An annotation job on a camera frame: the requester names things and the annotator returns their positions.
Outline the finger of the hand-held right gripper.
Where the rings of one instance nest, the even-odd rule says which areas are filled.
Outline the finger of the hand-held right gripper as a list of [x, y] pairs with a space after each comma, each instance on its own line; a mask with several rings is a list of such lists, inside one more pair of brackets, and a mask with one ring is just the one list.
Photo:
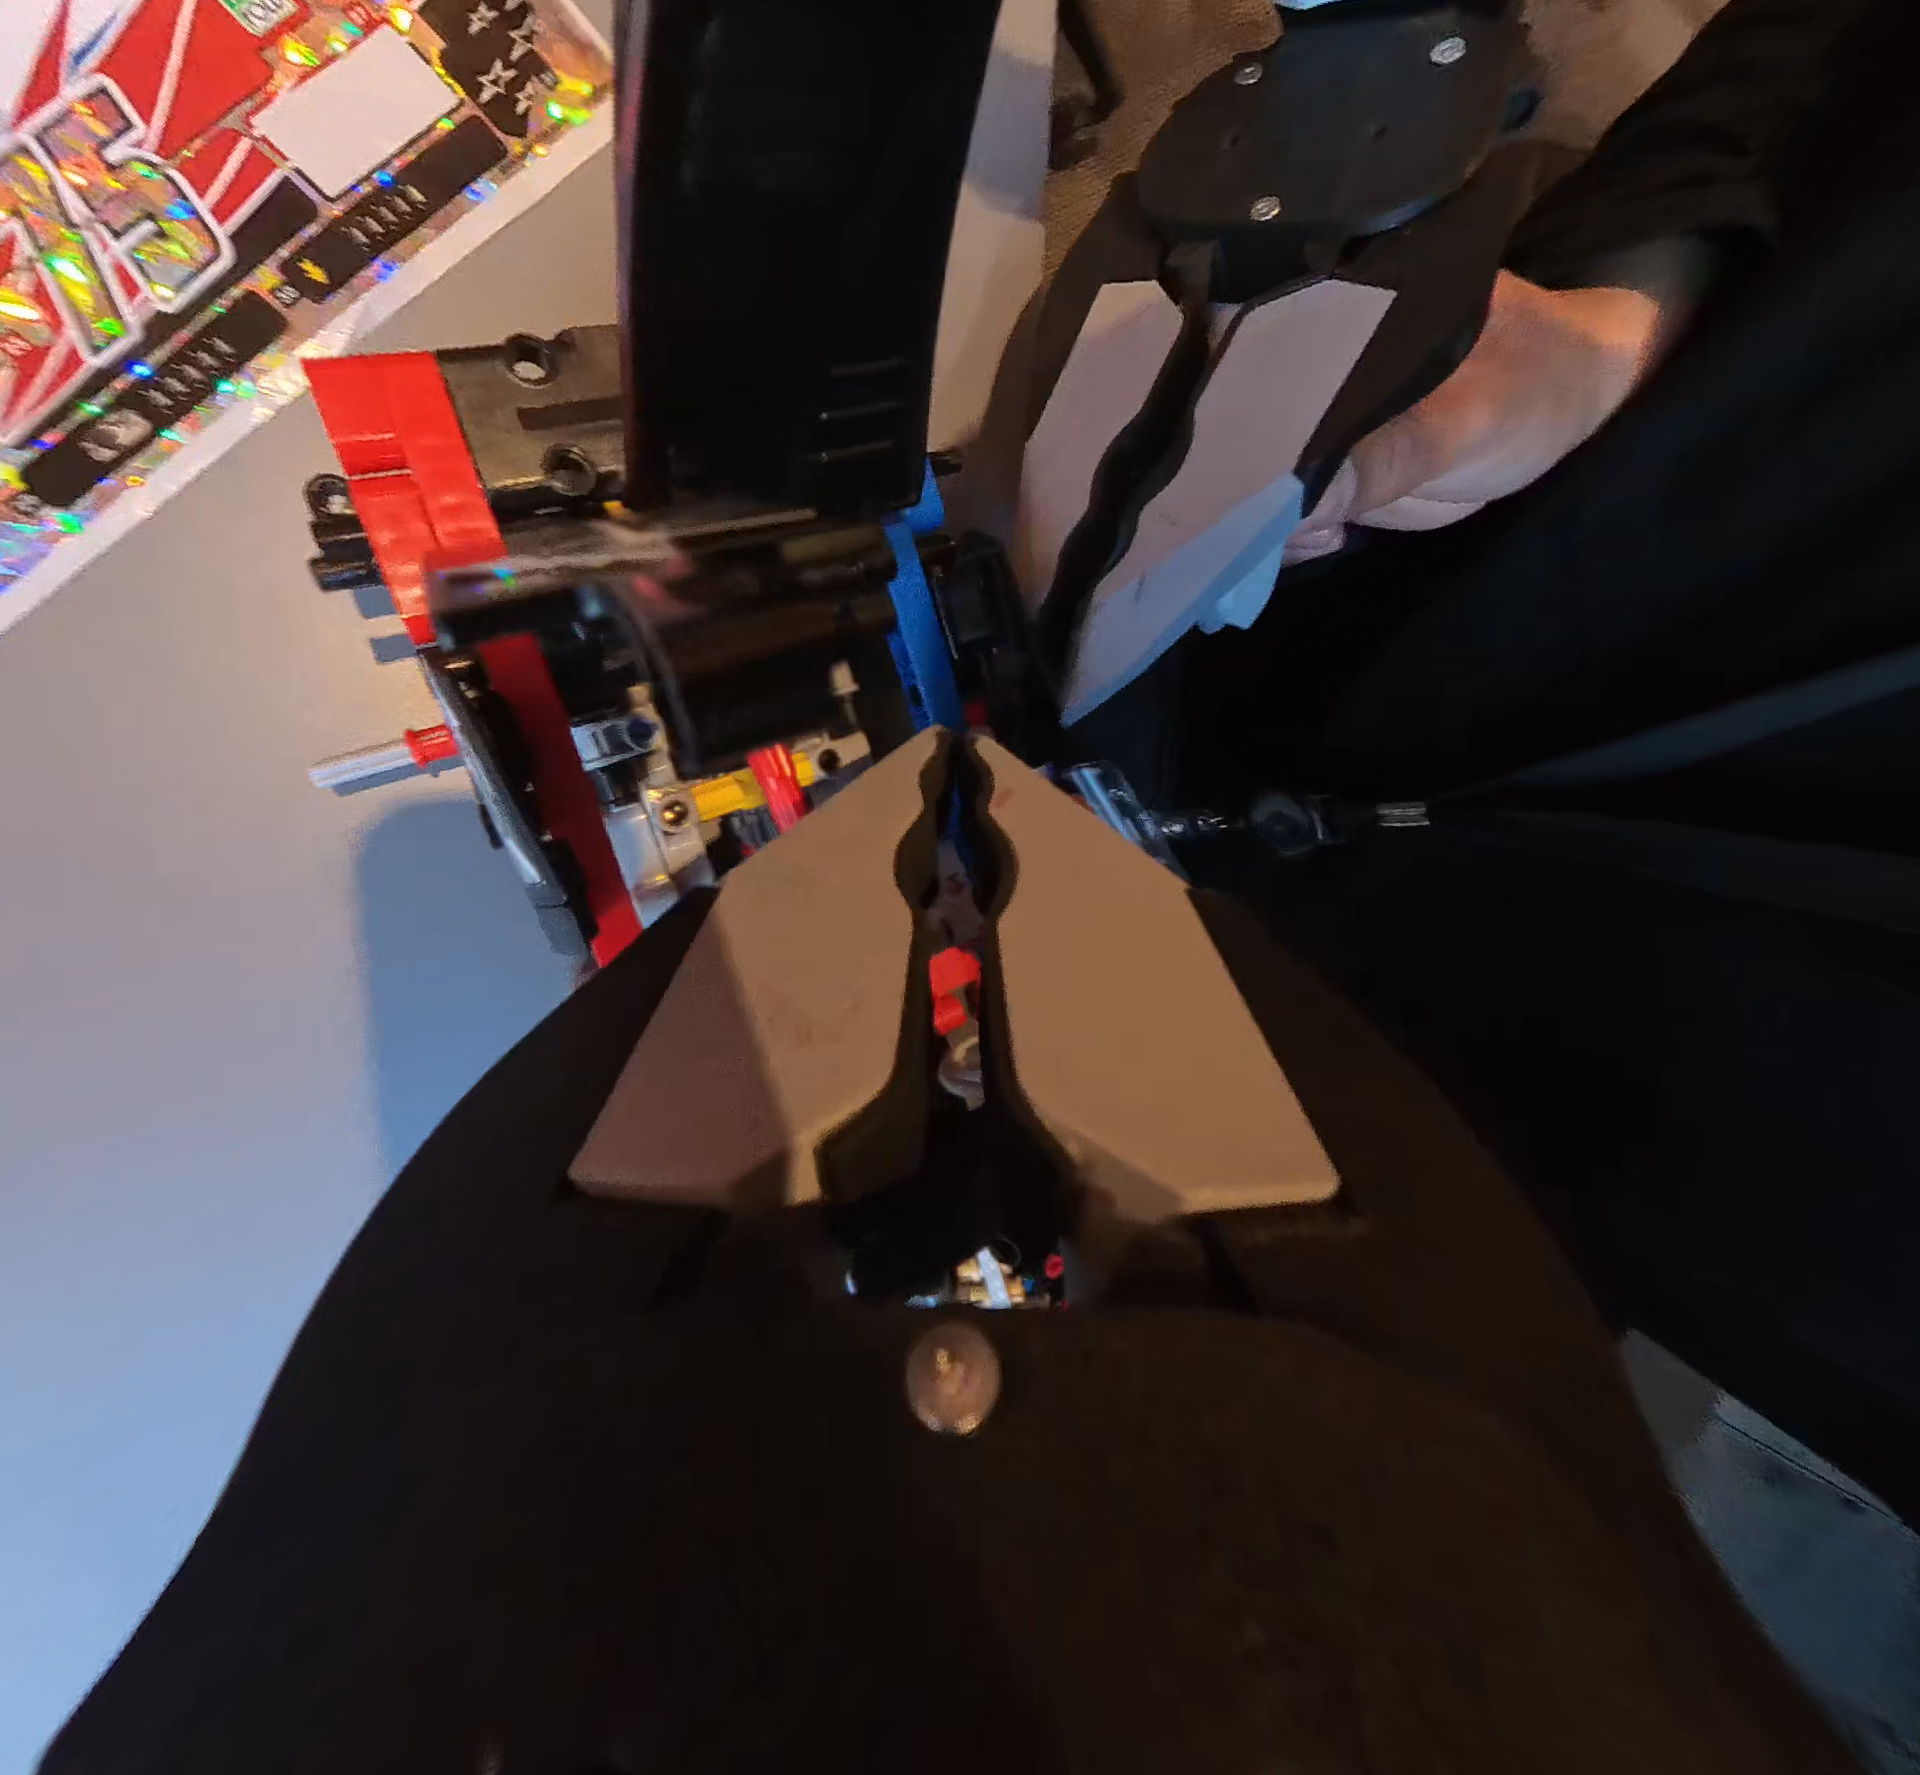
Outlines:
[[1042, 605], [1060, 579], [1090, 590], [1132, 547], [1168, 487], [1208, 372], [1205, 316], [1154, 277], [1108, 279], [1022, 448], [1020, 589]]
[[1208, 355], [1188, 443], [1132, 547], [1094, 584], [1061, 660], [1066, 726], [1189, 629], [1252, 622], [1266, 596], [1257, 579], [1277, 576], [1303, 519], [1308, 439], [1395, 300], [1380, 283], [1317, 279], [1213, 312], [1222, 341]]

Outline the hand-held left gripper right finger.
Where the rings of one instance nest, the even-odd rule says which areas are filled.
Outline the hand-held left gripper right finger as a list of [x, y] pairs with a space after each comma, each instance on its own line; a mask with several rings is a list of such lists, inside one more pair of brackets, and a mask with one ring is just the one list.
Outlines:
[[996, 1053], [1094, 1207], [1128, 1224], [1308, 1209], [1340, 1176], [1193, 891], [987, 736]]

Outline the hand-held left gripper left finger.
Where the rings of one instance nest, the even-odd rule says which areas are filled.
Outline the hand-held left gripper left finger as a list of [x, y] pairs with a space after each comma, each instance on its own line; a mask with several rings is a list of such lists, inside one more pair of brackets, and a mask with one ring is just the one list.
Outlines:
[[926, 935], [952, 736], [926, 730], [731, 871], [568, 1179], [724, 1213], [905, 1177], [928, 1095]]

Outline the toy brick race car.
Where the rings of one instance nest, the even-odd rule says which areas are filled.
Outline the toy brick race car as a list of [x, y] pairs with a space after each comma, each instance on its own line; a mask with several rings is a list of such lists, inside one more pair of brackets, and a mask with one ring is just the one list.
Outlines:
[[862, 1298], [928, 1300], [997, 1247], [1060, 1279], [1087, 1197], [996, 1053], [991, 917], [941, 914], [947, 851], [996, 898], [968, 739], [1049, 779], [1064, 655], [999, 547], [936, 535], [926, 564], [908, 519], [999, 4], [620, 0], [618, 324], [309, 367], [340, 459], [306, 489], [314, 579], [381, 582], [423, 634], [493, 848], [596, 960], [644, 925], [620, 851], [656, 766], [685, 804], [733, 769], [761, 795], [716, 845], [685, 817], [680, 963], [733, 868], [952, 736], [918, 1161], [799, 1207]]

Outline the person's right forearm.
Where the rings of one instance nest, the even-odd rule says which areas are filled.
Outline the person's right forearm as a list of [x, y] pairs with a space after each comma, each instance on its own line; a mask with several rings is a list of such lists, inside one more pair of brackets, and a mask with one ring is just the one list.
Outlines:
[[1915, 120], [1918, 0], [1731, 0], [1503, 262], [1570, 285], [1653, 244], [1766, 250], [1913, 179]]

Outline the person's dark clothed body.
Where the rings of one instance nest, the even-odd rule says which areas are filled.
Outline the person's dark clothed body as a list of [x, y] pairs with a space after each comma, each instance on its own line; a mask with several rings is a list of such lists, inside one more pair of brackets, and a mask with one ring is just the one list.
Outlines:
[[1449, 1091], [1614, 1322], [1915, 1524], [1915, 177], [1590, 441], [1083, 721]]

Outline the holographic sticker sheet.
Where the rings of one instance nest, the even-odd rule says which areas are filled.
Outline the holographic sticker sheet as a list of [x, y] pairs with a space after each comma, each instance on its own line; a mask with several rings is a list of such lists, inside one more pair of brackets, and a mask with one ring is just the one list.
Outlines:
[[577, 0], [2, 0], [2, 624], [609, 141]]

